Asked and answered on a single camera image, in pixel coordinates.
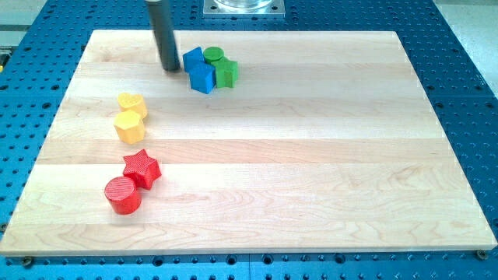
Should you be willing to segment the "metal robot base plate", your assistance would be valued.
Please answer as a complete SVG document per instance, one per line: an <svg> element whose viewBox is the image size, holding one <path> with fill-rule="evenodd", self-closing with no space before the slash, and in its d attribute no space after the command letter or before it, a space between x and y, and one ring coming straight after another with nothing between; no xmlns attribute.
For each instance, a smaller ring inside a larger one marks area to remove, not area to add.
<svg viewBox="0 0 498 280"><path fill-rule="evenodd" d="M202 12L207 18L284 18L286 8L284 0L204 0Z"/></svg>

